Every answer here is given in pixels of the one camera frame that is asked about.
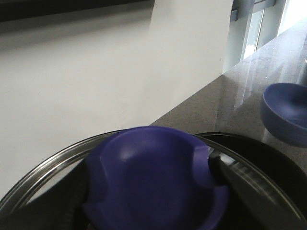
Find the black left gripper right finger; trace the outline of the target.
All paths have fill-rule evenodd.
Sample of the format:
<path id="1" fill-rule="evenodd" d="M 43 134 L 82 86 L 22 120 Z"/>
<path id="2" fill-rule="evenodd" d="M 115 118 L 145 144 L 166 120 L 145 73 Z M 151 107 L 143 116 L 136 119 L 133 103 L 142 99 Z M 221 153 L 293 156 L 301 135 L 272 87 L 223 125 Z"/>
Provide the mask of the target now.
<path id="1" fill-rule="evenodd" d="M 307 223 L 285 196 L 260 174 L 224 153 L 212 153 L 209 166 L 233 189 L 244 206 L 268 230 L 305 230 Z"/>

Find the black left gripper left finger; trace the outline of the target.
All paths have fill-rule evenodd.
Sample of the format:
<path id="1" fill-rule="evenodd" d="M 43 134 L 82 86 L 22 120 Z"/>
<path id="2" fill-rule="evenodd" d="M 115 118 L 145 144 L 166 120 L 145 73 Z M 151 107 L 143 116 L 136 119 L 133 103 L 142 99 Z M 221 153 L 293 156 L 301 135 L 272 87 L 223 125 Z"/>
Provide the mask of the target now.
<path id="1" fill-rule="evenodd" d="M 85 230 L 82 204 L 86 200 L 88 170 L 81 161 L 47 192 L 0 219 L 2 230 Z"/>

